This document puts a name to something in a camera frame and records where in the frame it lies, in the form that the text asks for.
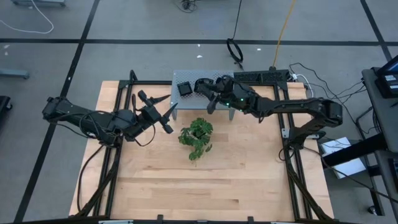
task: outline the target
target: small black box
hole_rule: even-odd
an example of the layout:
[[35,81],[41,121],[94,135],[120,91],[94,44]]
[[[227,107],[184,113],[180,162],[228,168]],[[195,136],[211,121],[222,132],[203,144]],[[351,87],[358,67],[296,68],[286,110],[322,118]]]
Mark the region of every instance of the small black box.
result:
[[192,93],[191,84],[189,82],[180,83],[177,85],[180,96],[189,95]]

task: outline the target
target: perforated metal platform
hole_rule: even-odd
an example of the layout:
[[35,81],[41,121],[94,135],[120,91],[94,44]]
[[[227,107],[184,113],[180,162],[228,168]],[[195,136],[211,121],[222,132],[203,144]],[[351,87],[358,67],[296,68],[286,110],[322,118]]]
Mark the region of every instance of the perforated metal platform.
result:
[[[192,90],[195,87],[195,82],[199,78],[210,78],[216,81],[217,78],[223,75],[234,77],[232,70],[175,70],[172,82],[172,96],[170,106],[178,103],[173,110],[173,119],[176,119],[177,110],[205,110],[209,104],[209,100],[202,94],[193,92],[186,96],[180,96],[177,85],[184,82],[189,82]],[[228,108],[221,104],[216,105],[216,110],[229,110],[229,118],[233,118],[235,109]]]

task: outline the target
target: gray floor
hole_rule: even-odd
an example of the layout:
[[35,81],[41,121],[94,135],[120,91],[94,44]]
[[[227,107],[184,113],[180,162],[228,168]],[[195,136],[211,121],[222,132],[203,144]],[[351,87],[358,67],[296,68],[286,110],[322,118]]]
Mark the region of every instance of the gray floor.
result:
[[[398,41],[398,1],[366,0],[385,41]],[[79,39],[93,0],[67,0],[67,7],[42,7],[54,23],[51,34],[25,34],[0,24],[2,38]],[[277,40],[290,1],[243,1],[236,39]],[[101,0],[88,34],[89,39],[226,39],[234,29],[239,0],[202,0],[192,14],[178,11],[173,1]],[[0,19],[30,30],[47,30],[38,12],[0,2]],[[359,0],[300,0],[292,13],[284,40],[377,41]],[[0,44],[0,67],[26,69],[28,80],[0,78],[0,95],[12,97],[14,109],[0,134],[0,223],[12,222],[25,191],[48,128],[41,110],[49,96],[60,94],[77,44]],[[275,45],[241,45],[244,69],[267,70]],[[393,56],[398,47],[389,47]],[[282,45],[278,68],[301,62],[317,71],[330,88],[339,92],[361,78],[361,70],[386,63],[378,46]],[[127,78],[134,69],[141,80],[171,80],[175,69],[235,70],[226,46],[201,44],[86,44],[83,48],[68,98],[77,105],[94,108],[103,80]],[[321,84],[300,67],[296,73]],[[322,89],[314,87],[317,97]],[[356,118],[370,106],[366,92],[353,96],[347,107]],[[345,111],[342,126],[327,129],[329,138],[359,139]],[[363,128],[373,126],[371,117]],[[61,218],[68,215],[86,141],[57,128],[24,220]],[[348,180],[336,180],[326,171],[335,217],[341,221],[392,223],[389,202],[383,200],[385,217],[366,212],[369,191]],[[359,175],[366,181],[366,176]],[[377,180],[382,189],[382,180]]]

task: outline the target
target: wire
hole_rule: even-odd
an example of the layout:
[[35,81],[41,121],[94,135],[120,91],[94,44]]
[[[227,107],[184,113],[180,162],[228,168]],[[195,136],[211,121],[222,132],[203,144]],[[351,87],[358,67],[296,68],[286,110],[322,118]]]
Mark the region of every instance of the wire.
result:
[[83,165],[83,167],[81,168],[80,171],[80,175],[79,175],[79,181],[77,183],[77,210],[80,212],[81,208],[80,208],[80,192],[81,192],[81,178],[83,177],[83,172],[86,169],[87,164],[89,163],[89,161],[91,161],[95,155],[97,155],[100,150],[103,148],[104,146],[100,146],[85,162],[85,164]]
[[[94,120],[94,118],[92,117],[92,114],[94,114],[94,113],[108,114],[108,115],[113,116],[114,118],[119,118],[119,119],[121,119],[121,120],[123,120],[123,121],[125,121],[125,122],[127,122],[127,123],[129,123],[129,124],[132,125],[131,121],[128,121],[128,120],[126,120],[126,119],[124,119],[124,118],[122,118],[122,117],[120,117],[120,116],[118,116],[118,115],[116,115],[116,114],[114,114],[114,113],[110,113],[110,112],[107,112],[107,111],[101,111],[101,110],[90,111],[90,112],[85,113],[85,114],[83,114],[83,113],[65,114],[65,115],[59,116],[59,117],[57,117],[57,118],[51,119],[51,120],[49,120],[49,122],[50,122],[50,123],[56,123],[57,121],[60,121],[61,119],[66,118],[66,117],[69,117],[69,116],[82,115],[82,117],[79,119],[79,125],[78,125],[78,126],[79,126],[79,128],[80,128],[80,131],[81,131],[81,132],[83,133],[83,135],[85,136],[85,138],[98,139],[98,136],[101,136],[101,135],[100,135],[100,130],[102,130],[102,131],[104,132],[104,134],[106,134],[106,135],[108,135],[108,136],[115,137],[115,134],[114,134],[114,133],[113,133],[113,134],[107,133],[107,131],[104,129],[104,127],[101,127],[101,126]],[[82,122],[83,122],[83,120],[84,120],[86,117],[88,117],[88,118],[91,120],[91,122],[93,122],[95,131],[96,131],[96,133],[93,133],[93,134],[96,134],[96,136],[95,136],[95,135],[94,135],[94,136],[91,135],[87,130],[85,130],[85,129],[83,128]]]
[[81,136],[81,137],[83,137],[83,138],[87,138],[87,136],[84,136],[84,135],[78,133],[77,131],[73,130],[71,127],[68,127],[68,126],[66,126],[66,125],[64,125],[64,124],[58,124],[58,123],[54,123],[54,122],[50,122],[50,124],[55,124],[55,125],[58,125],[58,126],[67,128],[67,129],[69,129],[71,132],[73,132],[73,133],[75,133],[75,134],[77,134],[77,135],[79,135],[79,136]]
[[235,30],[234,30],[234,35],[233,35],[232,39],[235,38],[236,28],[237,28],[237,26],[238,26],[239,14],[241,13],[241,5],[242,5],[242,0],[239,2],[238,15],[236,16]]
[[274,63],[272,64],[273,67],[275,67],[276,59],[278,58],[278,50],[279,50],[280,40],[281,40],[281,38],[282,38],[282,35],[284,34],[287,21],[289,20],[289,17],[290,17],[290,15],[291,15],[292,11],[293,11],[293,7],[294,7],[294,4],[295,4],[295,3],[296,3],[296,0],[292,0],[292,5],[290,5],[289,13],[287,14],[287,17],[286,17],[284,26],[282,27],[282,30],[280,31],[280,35],[279,35],[279,38],[278,38],[278,44],[276,45]]
[[326,85],[326,89],[327,89],[331,94],[333,94],[333,95],[335,96],[335,98],[341,103],[341,105],[344,106],[344,108],[346,109],[346,111],[347,111],[347,113],[348,113],[348,115],[349,115],[349,118],[351,118],[352,122],[355,124],[355,120],[354,120],[353,116],[351,115],[351,113],[349,112],[347,106],[340,100],[339,97],[337,97],[337,95],[336,95],[335,93],[333,93],[333,92],[330,90],[330,88],[329,88],[329,86],[328,86],[328,83],[327,83],[326,81],[324,81],[323,79],[321,79],[321,78],[318,76],[317,72],[314,71],[314,69],[307,68],[306,66],[302,65],[300,62],[297,62],[297,63],[293,63],[293,64],[290,64],[290,65],[289,65],[289,68],[291,69],[291,71],[292,71],[293,73],[295,73],[295,72],[293,71],[293,68],[292,68],[293,65],[300,65],[301,67],[303,67],[303,68],[305,68],[305,69],[307,69],[307,70],[313,72],[313,73],[315,74],[315,76],[316,76],[320,81],[322,81],[322,82]]
[[1,23],[3,23],[4,25],[6,25],[8,28],[19,31],[19,32],[26,32],[26,33],[35,33],[35,34],[49,34],[51,33],[52,30],[54,30],[54,25],[52,24],[52,22],[50,21],[50,19],[48,19],[42,11],[40,11],[40,9],[36,6],[36,3],[34,2],[34,0],[30,0],[33,4],[33,6],[37,9],[37,11],[44,17],[44,19],[46,19],[50,24],[51,24],[51,29],[47,32],[40,32],[40,31],[32,31],[32,30],[22,30],[22,29],[17,29],[14,28],[8,24],[6,24],[4,21],[0,20]]
[[301,75],[301,74],[296,74],[296,76],[297,76],[297,77],[303,77],[303,78],[305,79],[305,81],[307,82],[307,85],[308,85],[308,87],[309,87],[309,89],[310,89],[310,91],[311,91],[311,98],[313,98],[313,97],[314,97],[313,91],[312,91],[310,82],[307,80],[307,78],[305,78],[305,76],[304,76],[304,75]]
[[381,133],[379,120],[377,120],[376,112],[374,112],[374,110],[373,110],[372,120],[373,120],[373,126],[376,128],[377,133]]
[[156,134],[156,128],[155,128],[155,125],[152,125],[152,127],[154,127],[154,135],[152,136],[152,139],[151,139],[147,144],[142,145],[142,144],[141,144],[139,141],[137,141],[137,139],[136,139],[136,143],[137,143],[140,147],[147,146],[147,145],[149,145],[149,144],[154,140],[155,134]]
[[[177,1],[181,3],[182,8],[178,6]],[[192,13],[198,9],[197,0],[176,0],[174,4],[180,11],[185,13]]]
[[327,93],[327,91],[325,90],[325,88],[324,88],[323,86],[317,85],[317,84],[314,84],[314,83],[310,83],[310,84],[313,85],[313,86],[320,87],[320,88],[325,92],[326,97],[327,97],[328,99],[331,99],[331,100],[341,99],[341,98],[344,98],[344,97],[347,97],[347,96],[355,95],[355,94],[357,94],[357,93],[362,93],[362,92],[366,91],[366,90],[360,90],[360,89],[362,89],[362,88],[360,88],[359,90],[356,90],[354,93],[350,93],[350,94],[344,95],[344,96],[339,96],[339,97],[336,98],[335,96],[333,96],[333,97],[328,96],[328,93]]
[[[282,159],[282,157],[280,156],[280,153],[281,153],[284,149],[285,149],[285,147],[283,147],[283,148],[279,151],[279,153],[278,153],[278,157],[279,157],[279,159],[280,159],[281,161],[286,161],[286,159]],[[290,160],[290,159],[294,156],[295,153],[296,153],[296,149],[293,149],[293,152],[291,153],[291,155],[289,156],[289,158],[287,158],[287,160]]]
[[348,88],[348,89],[346,89],[346,90],[343,90],[343,91],[341,91],[339,94],[337,94],[338,96],[340,96],[342,93],[344,93],[345,91],[348,91],[348,90],[350,90],[350,89],[352,89],[352,88],[354,88],[354,86],[356,86],[356,85],[358,85],[358,84],[361,84],[362,83],[362,80],[361,81],[359,81],[359,82],[357,82],[357,83],[355,83],[353,86],[351,86],[350,88]]
[[349,178],[349,179],[352,180],[353,182],[356,182],[357,184],[362,185],[363,187],[366,187],[366,188],[369,189],[370,191],[372,191],[372,192],[374,192],[374,193],[376,193],[376,194],[378,194],[378,195],[380,195],[380,196],[383,196],[383,197],[388,198],[389,200],[391,200],[391,201],[393,201],[393,202],[395,202],[395,203],[398,203],[398,200],[396,200],[396,199],[394,199],[394,198],[392,198],[392,197],[390,197],[390,196],[388,196],[388,195],[385,195],[385,194],[383,194],[383,193],[381,193],[381,192],[378,192],[377,190],[374,190],[372,187],[369,187],[369,186],[367,186],[366,184],[364,184],[364,183],[362,183],[362,182],[359,182],[359,181],[357,181],[356,179],[354,179],[354,178],[348,176],[347,174],[345,174],[345,173],[343,173],[343,172],[341,172],[341,171],[339,171],[339,170],[337,170],[337,169],[335,169],[335,168],[329,166],[329,165],[325,162],[325,159],[323,158],[323,156],[322,156],[318,151],[313,150],[313,149],[309,149],[309,148],[307,148],[307,147],[304,147],[304,149],[307,149],[307,150],[309,150],[309,151],[312,151],[312,152],[315,153],[315,154],[318,154],[318,155],[321,157],[321,160],[322,160],[323,164],[324,164],[327,168],[334,170],[335,172],[337,172],[337,173],[339,173],[339,174],[341,174],[341,175],[343,175],[343,176]]

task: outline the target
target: white cable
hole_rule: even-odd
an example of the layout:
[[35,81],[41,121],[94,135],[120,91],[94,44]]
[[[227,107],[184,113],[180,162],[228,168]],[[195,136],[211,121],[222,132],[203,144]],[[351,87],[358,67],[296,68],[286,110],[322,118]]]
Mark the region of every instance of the white cable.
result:
[[308,85],[308,87],[309,87],[309,89],[310,89],[310,91],[311,91],[311,98],[313,98],[313,91],[312,91],[310,82],[307,80],[307,78],[305,78],[305,76],[304,76],[304,75],[301,75],[301,74],[293,74],[293,75],[295,75],[296,77],[303,77],[303,78],[305,79],[305,81],[307,82],[307,85]]
[[0,20],[1,23],[3,23],[4,25],[8,26],[8,28],[11,28],[13,30],[16,31],[20,31],[20,32],[27,32],[27,33],[35,33],[35,34],[49,34],[53,29],[54,29],[54,25],[52,24],[52,22],[50,21],[50,19],[48,19],[42,11],[39,10],[39,8],[36,6],[35,2],[33,0],[31,0],[33,5],[35,6],[35,8],[37,9],[37,11],[51,24],[51,29],[47,32],[40,32],[40,31],[30,31],[30,30],[21,30],[21,29],[16,29],[13,28],[12,26],[7,25],[4,21]]

